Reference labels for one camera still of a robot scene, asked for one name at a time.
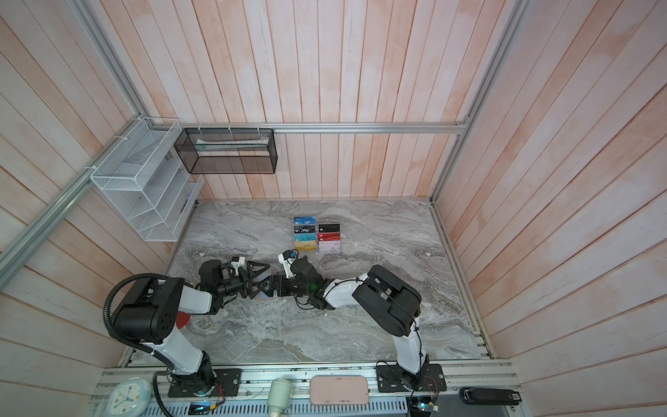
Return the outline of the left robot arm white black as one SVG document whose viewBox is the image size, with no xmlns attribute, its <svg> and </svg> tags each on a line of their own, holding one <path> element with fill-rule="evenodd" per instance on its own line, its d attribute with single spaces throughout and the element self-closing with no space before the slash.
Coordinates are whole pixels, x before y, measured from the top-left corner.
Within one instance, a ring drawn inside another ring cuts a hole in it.
<svg viewBox="0 0 667 417">
<path fill-rule="evenodd" d="M 183 278 L 154 273 L 130 276 L 109 292 L 102 321 L 109 335 L 122 344 L 161 361 L 175 385 L 196 396 L 214 389 L 218 377 L 208 354 L 193 346 L 178 328 L 180 313 L 217 314 L 236 296 L 253 298 L 256 278 L 270 266 L 235 257 L 211 260 L 199 268 L 200 282 L 191 287 Z"/>
</svg>

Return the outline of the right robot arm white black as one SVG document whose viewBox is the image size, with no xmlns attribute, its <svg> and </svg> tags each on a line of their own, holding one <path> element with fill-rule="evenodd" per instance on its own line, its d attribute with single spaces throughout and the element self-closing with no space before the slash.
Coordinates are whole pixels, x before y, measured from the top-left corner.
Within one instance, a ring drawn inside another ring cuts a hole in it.
<svg viewBox="0 0 667 417">
<path fill-rule="evenodd" d="M 420 336 L 420 293 L 388 269 L 374 265 L 348 279 L 326 279 L 307 257 L 279 257 L 285 273 L 269 276 L 261 284 L 268 297 L 303 298 L 319 310 L 359 306 L 389 335 L 397 352 L 390 375 L 416 389 L 424 377 L 428 356 Z"/>
</svg>

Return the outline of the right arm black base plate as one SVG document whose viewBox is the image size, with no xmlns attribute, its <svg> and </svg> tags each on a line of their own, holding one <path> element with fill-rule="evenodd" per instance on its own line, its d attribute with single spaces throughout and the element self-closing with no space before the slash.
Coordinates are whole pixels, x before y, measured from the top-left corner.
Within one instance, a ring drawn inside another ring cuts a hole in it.
<svg viewBox="0 0 667 417">
<path fill-rule="evenodd" d="M 375 367 L 377 385 L 381 393 L 446 391 L 446 380 L 441 365 L 425 363 L 416 375 L 408 373 L 398 364 L 378 364 Z"/>
</svg>

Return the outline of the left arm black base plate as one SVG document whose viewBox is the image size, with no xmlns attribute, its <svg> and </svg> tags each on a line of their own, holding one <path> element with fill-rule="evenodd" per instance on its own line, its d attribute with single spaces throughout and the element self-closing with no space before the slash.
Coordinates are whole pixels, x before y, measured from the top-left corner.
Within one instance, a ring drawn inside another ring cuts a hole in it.
<svg viewBox="0 0 667 417">
<path fill-rule="evenodd" d="M 213 368 L 210 372 L 173 375 L 168 397 L 234 397 L 238 395 L 241 373 L 240 368 Z"/>
</svg>

